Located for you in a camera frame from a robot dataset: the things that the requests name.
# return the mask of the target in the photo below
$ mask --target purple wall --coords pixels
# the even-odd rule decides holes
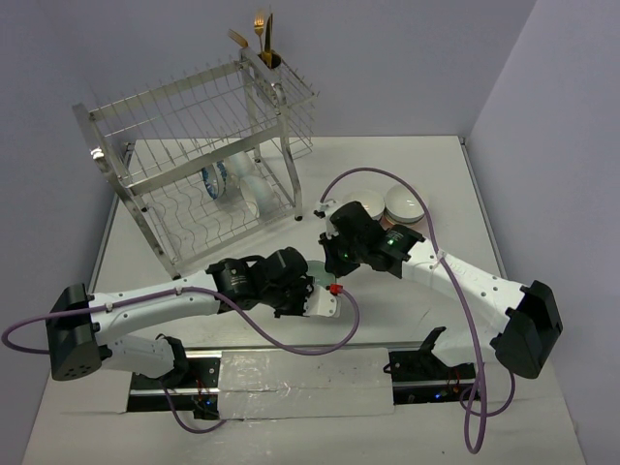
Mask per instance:
[[[552,286],[589,464],[617,463],[620,2],[539,0],[469,139],[510,277]]]
[[[87,281],[111,194],[89,159],[71,105],[92,100],[34,0],[0,15],[0,327],[48,312]],[[44,347],[45,327],[15,335]],[[0,462],[21,462],[49,372],[45,356],[0,349]]]
[[[274,47],[321,90],[316,134],[468,134],[535,0],[41,2],[102,100],[236,56],[275,12]]]

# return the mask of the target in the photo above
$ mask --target bowl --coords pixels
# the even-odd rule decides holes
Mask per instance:
[[[228,172],[224,167],[224,163],[217,162],[210,167],[203,168],[201,175],[206,193],[212,199],[215,200],[226,193]]]
[[[381,218],[386,209],[386,203],[381,194],[369,189],[353,191],[342,198],[342,203],[349,202],[361,203],[373,220]]]
[[[250,213],[255,218],[265,216],[280,206],[273,188],[261,177],[244,176],[239,180],[239,188]]]
[[[413,186],[428,206],[428,198]],[[424,217],[424,210],[414,195],[402,184],[393,186],[386,194],[386,211],[398,223],[412,224]]]

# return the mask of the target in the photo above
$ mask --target white tabletop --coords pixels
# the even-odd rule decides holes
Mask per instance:
[[[308,260],[320,260],[317,243],[323,221],[311,212],[319,195],[340,172],[371,166],[398,173],[425,191],[442,248],[486,271],[498,273],[472,178],[458,138],[316,138],[314,152],[296,161],[304,196],[304,220],[285,219],[233,247],[196,263],[195,269],[223,257],[268,255],[286,245]],[[264,156],[286,179],[278,155]],[[333,195],[369,185],[370,176],[354,174]],[[372,178],[386,191],[392,182]],[[426,234],[426,224],[419,230]],[[119,205],[96,280],[96,291],[123,291],[168,281],[124,206]],[[465,326],[460,307],[426,288],[361,268],[343,279],[361,309],[354,341],[420,341],[435,326]],[[287,343],[330,343],[342,338],[352,318],[344,307],[337,321],[284,317],[266,308],[250,313],[268,332]],[[192,318],[145,329],[164,331],[187,347],[265,345],[234,313]],[[230,422],[205,436],[182,431],[170,413],[126,414],[131,375],[100,371],[71,383],[49,380],[24,463],[563,463],[582,464],[564,398],[550,363],[535,381],[518,380],[513,405],[487,426],[478,456],[463,444],[463,411],[455,404],[396,406],[389,416],[296,418]],[[488,364],[490,408],[508,392],[508,377]]]

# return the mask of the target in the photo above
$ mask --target metal wire rack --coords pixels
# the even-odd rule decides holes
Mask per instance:
[[[170,275],[276,219],[301,219],[294,157],[312,150],[317,93],[295,70],[284,60],[270,70],[247,47],[238,60],[160,84],[74,113],[93,159]],[[118,156],[123,142],[136,140],[129,162]],[[291,193],[263,160],[267,141],[283,155]],[[202,169],[244,151],[273,189],[273,211],[253,214],[258,206],[232,186],[215,200],[207,194]]]

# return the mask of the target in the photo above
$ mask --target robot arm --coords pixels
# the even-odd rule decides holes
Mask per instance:
[[[104,368],[141,373],[173,387],[189,369],[181,341],[172,337],[149,340],[130,335],[132,332],[232,310],[196,289],[217,289],[243,310],[266,304],[274,309],[276,318],[337,317],[339,298],[315,287],[307,271],[303,257],[287,248],[266,259],[225,259],[186,278],[123,293],[87,295],[83,285],[67,288],[52,312],[101,305],[108,310],[47,323],[52,378],[71,381]]]
[[[326,219],[319,242],[325,250],[325,269],[345,276],[361,264],[415,281],[457,299],[457,294],[430,240],[401,225],[384,231],[359,202],[319,204]],[[530,287],[482,271],[458,258],[439,252],[463,290],[472,310],[488,322],[480,344],[512,373],[537,378],[562,332],[553,292],[534,281]],[[445,365],[471,361],[469,333],[435,332],[432,353]]]

